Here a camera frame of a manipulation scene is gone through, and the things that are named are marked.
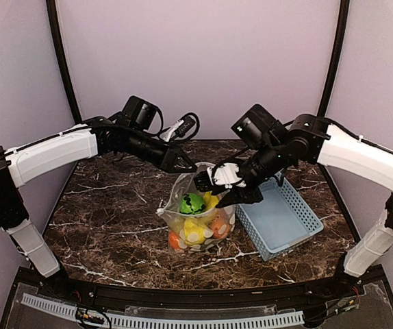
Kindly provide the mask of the yellow toy pepper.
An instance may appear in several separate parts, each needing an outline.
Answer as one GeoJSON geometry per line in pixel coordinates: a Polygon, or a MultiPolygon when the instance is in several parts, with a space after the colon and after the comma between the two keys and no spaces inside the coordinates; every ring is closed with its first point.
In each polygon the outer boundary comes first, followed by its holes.
{"type": "Polygon", "coordinates": [[[194,218],[187,218],[184,221],[183,231],[187,245],[202,244],[213,235],[205,224],[194,218]]]}

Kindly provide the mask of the light blue perforated basket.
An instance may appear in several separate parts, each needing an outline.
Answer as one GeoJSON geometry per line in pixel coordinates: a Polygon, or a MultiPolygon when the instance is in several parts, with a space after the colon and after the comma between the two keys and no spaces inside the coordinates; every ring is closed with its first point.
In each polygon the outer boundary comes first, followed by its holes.
{"type": "Polygon", "coordinates": [[[259,189],[263,201],[236,206],[240,221],[264,261],[291,252],[324,228],[306,201],[286,179],[271,178],[259,189]]]}

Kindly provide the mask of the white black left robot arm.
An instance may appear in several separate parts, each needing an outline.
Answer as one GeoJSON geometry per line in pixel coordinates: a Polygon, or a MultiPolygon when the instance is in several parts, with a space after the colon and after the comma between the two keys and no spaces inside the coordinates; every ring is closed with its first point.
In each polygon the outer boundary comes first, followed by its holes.
{"type": "Polygon", "coordinates": [[[131,96],[123,109],[109,117],[91,117],[50,136],[18,147],[0,146],[0,230],[3,230],[58,298],[74,293],[73,282],[45,242],[27,211],[24,186],[73,165],[106,154],[128,154],[165,173],[192,173],[196,165],[181,145],[199,131],[193,112],[183,114],[171,126],[149,128],[161,109],[131,96]]]}

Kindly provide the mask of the orange green toy mango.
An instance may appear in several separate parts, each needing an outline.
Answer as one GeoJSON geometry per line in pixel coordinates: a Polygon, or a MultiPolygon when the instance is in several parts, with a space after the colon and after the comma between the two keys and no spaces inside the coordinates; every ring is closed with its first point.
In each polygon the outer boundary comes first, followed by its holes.
{"type": "Polygon", "coordinates": [[[211,224],[213,237],[216,239],[224,239],[231,232],[231,225],[223,219],[216,219],[211,224]]]}

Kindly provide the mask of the clear dotted zip top bag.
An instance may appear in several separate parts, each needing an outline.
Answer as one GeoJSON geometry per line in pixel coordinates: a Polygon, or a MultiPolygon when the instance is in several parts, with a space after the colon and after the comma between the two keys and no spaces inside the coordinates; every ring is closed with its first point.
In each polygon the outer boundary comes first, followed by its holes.
{"type": "Polygon", "coordinates": [[[231,235],[236,225],[235,207],[217,208],[223,194],[199,192],[195,173],[182,173],[173,184],[165,206],[156,215],[168,226],[168,246],[177,253],[204,252],[231,235]]]}

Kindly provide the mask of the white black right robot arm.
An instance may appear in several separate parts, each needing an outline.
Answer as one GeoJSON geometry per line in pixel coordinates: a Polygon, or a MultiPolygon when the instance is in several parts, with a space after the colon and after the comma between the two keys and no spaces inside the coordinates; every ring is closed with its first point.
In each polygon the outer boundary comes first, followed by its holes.
{"type": "Polygon", "coordinates": [[[393,151],[325,117],[301,114],[282,124],[259,104],[231,128],[255,153],[247,160],[232,156],[207,172],[216,191],[227,192],[221,206],[262,201],[258,186],[299,161],[348,171],[391,192],[376,224],[346,253],[342,270],[327,281],[327,292],[342,297],[352,288],[353,277],[361,277],[393,246],[393,151]]]}

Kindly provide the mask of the orange toy orange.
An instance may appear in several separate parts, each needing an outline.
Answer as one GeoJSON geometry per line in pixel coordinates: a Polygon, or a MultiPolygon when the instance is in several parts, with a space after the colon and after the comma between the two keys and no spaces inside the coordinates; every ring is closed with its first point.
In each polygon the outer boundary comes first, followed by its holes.
{"type": "Polygon", "coordinates": [[[168,235],[168,242],[169,242],[169,245],[170,245],[173,249],[179,249],[179,248],[180,248],[180,246],[179,246],[179,241],[180,241],[179,236],[178,236],[175,232],[170,231],[170,232],[169,232],[169,235],[168,235]]]}

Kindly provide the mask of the yellow toy banana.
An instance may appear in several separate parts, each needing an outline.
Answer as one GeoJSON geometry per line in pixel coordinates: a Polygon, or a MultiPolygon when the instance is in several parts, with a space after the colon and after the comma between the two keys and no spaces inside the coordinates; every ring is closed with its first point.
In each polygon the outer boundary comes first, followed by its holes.
{"type": "Polygon", "coordinates": [[[219,198],[217,195],[212,195],[211,191],[208,191],[203,195],[203,201],[205,202],[205,211],[210,211],[219,203],[219,198]]]}

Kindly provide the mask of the green toy cabbage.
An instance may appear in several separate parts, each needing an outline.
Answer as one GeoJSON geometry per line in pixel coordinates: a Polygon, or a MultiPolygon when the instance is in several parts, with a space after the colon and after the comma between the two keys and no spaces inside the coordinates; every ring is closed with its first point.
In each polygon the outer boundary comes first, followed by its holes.
{"type": "Polygon", "coordinates": [[[184,215],[199,215],[205,212],[203,197],[195,193],[185,193],[181,198],[180,213],[184,215]]]}

